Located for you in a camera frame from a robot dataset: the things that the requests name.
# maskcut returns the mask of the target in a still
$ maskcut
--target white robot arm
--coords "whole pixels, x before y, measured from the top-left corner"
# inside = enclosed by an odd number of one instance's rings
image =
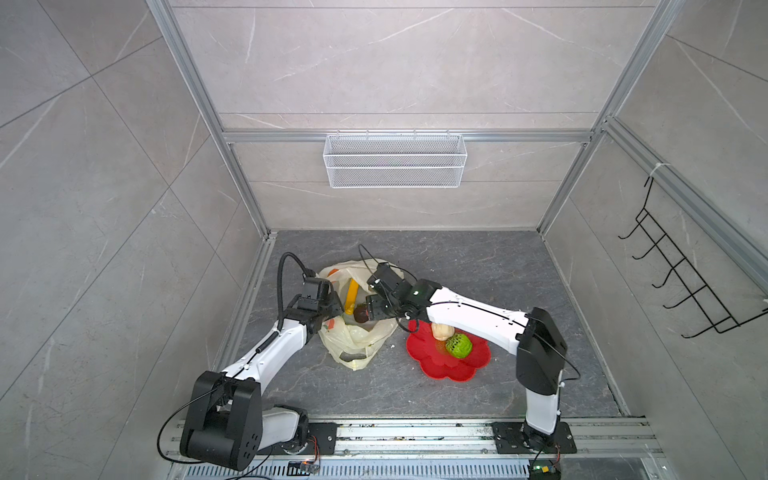
[[[280,260],[280,275],[289,255]],[[260,401],[285,362],[326,319],[341,312],[331,283],[313,277],[311,270],[300,265],[305,272],[303,291],[281,312],[264,339],[222,372],[205,372],[196,381],[192,398],[197,400],[190,405],[181,439],[183,455],[242,470],[259,449],[275,444],[300,449],[306,444],[306,412],[287,406],[262,412]],[[524,434],[534,450],[547,444],[559,421],[567,351],[548,313],[505,310],[429,280],[412,285],[387,263],[380,263],[372,272],[369,285],[378,293],[367,299],[371,320],[396,316],[450,325],[516,355],[516,375],[526,388],[528,404]]]

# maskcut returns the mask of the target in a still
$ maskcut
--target white wire basket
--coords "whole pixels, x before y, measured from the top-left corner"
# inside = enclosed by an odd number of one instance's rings
[[[323,160],[332,188],[458,187],[467,149],[460,134],[337,134]]]

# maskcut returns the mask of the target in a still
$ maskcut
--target plastic bag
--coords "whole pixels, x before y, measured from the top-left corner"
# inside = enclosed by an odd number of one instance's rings
[[[333,283],[333,288],[339,297],[346,297],[349,281],[354,279],[359,285],[358,298],[374,293],[368,287],[368,279],[376,264],[384,260],[349,261],[338,263],[322,269],[317,276],[327,278]],[[376,322],[368,331],[357,325],[348,325],[342,316],[336,316],[323,322],[320,328],[320,340],[326,346],[334,360],[352,370],[364,369],[384,342],[397,329],[395,319],[383,319]]]

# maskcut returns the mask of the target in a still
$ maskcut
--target red flower-shaped plate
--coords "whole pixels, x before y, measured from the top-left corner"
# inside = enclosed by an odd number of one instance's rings
[[[415,320],[411,320],[408,329],[413,331],[415,328]],[[464,333],[472,341],[472,352],[464,359],[457,359],[448,353],[445,342],[432,336],[432,325],[429,323],[421,322],[419,331],[408,335],[406,350],[429,378],[440,380],[448,377],[454,382],[468,382],[478,369],[491,362],[491,349],[485,339],[459,329],[456,332]]]

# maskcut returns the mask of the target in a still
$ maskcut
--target beige fruit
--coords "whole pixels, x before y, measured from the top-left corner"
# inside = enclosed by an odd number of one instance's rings
[[[453,336],[454,332],[453,327],[450,325],[442,325],[441,323],[432,324],[432,336],[434,336],[436,340],[447,340]]]

